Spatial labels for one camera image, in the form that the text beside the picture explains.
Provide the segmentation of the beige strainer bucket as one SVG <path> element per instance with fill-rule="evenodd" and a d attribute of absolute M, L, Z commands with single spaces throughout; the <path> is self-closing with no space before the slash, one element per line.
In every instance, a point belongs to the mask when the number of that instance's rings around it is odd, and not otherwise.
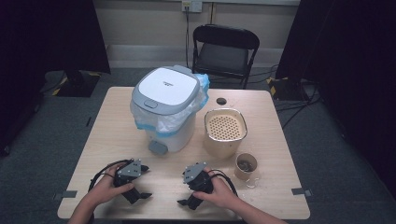
<path fill-rule="evenodd" d="M 230 158 L 248 135 L 248 127 L 240 111 L 217 108 L 205 114 L 206 152 L 218 159 Z"/>

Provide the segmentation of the grey tape strip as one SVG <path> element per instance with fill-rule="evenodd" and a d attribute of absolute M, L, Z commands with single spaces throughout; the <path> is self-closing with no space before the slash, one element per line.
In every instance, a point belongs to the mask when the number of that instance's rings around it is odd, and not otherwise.
<path fill-rule="evenodd" d="M 77 196 L 76 190 L 64 190 L 62 192 L 55 193 L 53 195 L 53 200 L 61 201 L 64 198 L 75 198 Z"/>
<path fill-rule="evenodd" d="M 313 192 L 311 189 L 296 188 L 291 190 L 293 195 L 304 195 L 305 197 L 311 197 Z"/>

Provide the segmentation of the person's right hand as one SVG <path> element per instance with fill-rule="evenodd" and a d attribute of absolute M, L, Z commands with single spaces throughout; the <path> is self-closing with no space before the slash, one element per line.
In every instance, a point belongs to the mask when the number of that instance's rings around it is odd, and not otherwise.
<path fill-rule="evenodd" d="M 217 177 L 215 173 L 210 170 L 209 167 L 206 167 L 204 171 L 211 176 L 213 191 L 211 193 L 195 191 L 193 196 L 200 200 L 211 202 L 218 207 L 231 209 L 237 202 L 238 197 L 221 178 Z"/>

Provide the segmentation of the spilled water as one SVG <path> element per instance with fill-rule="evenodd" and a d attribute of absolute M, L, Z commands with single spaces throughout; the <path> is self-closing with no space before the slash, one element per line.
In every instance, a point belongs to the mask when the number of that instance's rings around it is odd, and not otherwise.
<path fill-rule="evenodd" d="M 246 181 L 246 186 L 250 189 L 257 188 L 260 185 L 260 180 L 259 177 L 251 177 Z"/>

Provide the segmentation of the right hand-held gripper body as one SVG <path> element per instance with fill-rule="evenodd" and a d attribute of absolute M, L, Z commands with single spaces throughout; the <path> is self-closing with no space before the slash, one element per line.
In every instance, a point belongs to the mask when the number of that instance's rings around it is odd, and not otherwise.
<path fill-rule="evenodd" d="M 183 172 L 183 183 L 187 184 L 191 190 L 210 194 L 213 191 L 213 184 L 205 168 L 205 162 L 196 162 L 187 166 Z"/>

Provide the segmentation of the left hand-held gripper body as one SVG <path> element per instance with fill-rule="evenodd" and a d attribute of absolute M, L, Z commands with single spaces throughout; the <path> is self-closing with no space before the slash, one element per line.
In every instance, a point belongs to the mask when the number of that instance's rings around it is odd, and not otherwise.
<path fill-rule="evenodd" d="M 120 187 L 130 184 L 141 175 L 141 160 L 128 161 L 117 169 L 114 177 L 114 186 Z"/>

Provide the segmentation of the person's left hand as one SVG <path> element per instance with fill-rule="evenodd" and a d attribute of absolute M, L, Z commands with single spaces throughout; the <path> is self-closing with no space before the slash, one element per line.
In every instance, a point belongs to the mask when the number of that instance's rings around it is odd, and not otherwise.
<path fill-rule="evenodd" d="M 106 169 L 104 176 L 99 182 L 84 196 L 83 202 L 89 206 L 96 207 L 101 203 L 106 203 L 114 197 L 121 195 L 134 188 L 133 183 L 128 183 L 120 187 L 113 185 L 113 178 L 119 164 L 113 165 Z"/>

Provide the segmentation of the white wall socket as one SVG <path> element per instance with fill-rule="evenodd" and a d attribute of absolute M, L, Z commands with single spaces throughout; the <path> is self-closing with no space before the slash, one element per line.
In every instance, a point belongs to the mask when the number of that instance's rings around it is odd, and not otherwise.
<path fill-rule="evenodd" d="M 203 10 L 203 2 L 196 0 L 183 0 L 181 2 L 181 10 L 183 12 L 201 13 Z"/>

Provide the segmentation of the dark curtain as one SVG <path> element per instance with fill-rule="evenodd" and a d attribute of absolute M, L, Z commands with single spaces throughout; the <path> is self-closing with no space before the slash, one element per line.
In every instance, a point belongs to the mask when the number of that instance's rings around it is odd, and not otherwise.
<path fill-rule="evenodd" d="M 0 156 L 66 70 L 110 72 L 93 0 L 0 0 Z"/>
<path fill-rule="evenodd" d="M 396 199 L 396 0 L 300 0 L 276 75 L 318 83 Z"/>

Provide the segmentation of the black folding chair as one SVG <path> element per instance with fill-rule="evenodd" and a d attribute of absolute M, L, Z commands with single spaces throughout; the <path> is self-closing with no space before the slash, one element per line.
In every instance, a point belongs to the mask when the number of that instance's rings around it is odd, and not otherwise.
<path fill-rule="evenodd" d="M 239 79 L 248 84 L 260 39 L 251 31 L 205 24 L 194 29 L 192 72 Z"/>

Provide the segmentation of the wet dark tea leaves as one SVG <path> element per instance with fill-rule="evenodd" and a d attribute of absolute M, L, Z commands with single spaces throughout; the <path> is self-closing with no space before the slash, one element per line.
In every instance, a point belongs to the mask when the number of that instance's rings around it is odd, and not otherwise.
<path fill-rule="evenodd" d="M 237 163 L 238 168 L 244 172 L 253 172 L 254 167 L 249 161 L 239 161 Z"/>

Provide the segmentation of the white and blue trash bag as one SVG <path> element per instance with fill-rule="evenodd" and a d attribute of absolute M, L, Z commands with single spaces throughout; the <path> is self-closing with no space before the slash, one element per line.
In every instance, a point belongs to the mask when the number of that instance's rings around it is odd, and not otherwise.
<path fill-rule="evenodd" d="M 138 129 L 162 134 L 176 133 L 190 116 L 208 101 L 209 78 L 203 74 L 152 73 L 134 87 L 130 103 Z"/>

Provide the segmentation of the white lidded trash can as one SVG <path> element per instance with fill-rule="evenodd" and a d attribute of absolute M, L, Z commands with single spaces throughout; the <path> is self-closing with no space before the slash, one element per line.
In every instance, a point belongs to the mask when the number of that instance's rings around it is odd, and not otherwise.
<path fill-rule="evenodd" d="M 188 144 L 196 113 L 208 101 L 208 89 L 208 75 L 180 65 L 156 68 L 138 82 L 130 109 L 136 128 L 148 136 L 151 152 L 178 152 Z"/>

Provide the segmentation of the brown paper cup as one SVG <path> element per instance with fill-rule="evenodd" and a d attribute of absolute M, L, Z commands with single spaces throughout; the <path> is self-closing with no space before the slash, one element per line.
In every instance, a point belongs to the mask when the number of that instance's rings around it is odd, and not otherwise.
<path fill-rule="evenodd" d="M 238 166 L 237 166 L 237 163 L 238 163 L 239 161 L 249 161 L 249 162 L 253 165 L 254 171 L 253 171 L 253 172 L 244 172 L 244 171 L 241 171 L 241 170 L 238 168 Z M 255 170 L 257 169 L 257 167 L 258 167 L 258 162 L 257 162 L 256 158 L 255 158 L 253 155 L 251 155 L 251 154 L 249 154 L 249 153 L 241 153 L 241 154 L 239 154 L 239 155 L 236 157 L 236 159 L 235 159 L 234 175 L 235 175 L 238 179 L 241 179 L 241 180 L 248 180 L 248 179 L 250 178 L 250 176 L 255 172 Z"/>

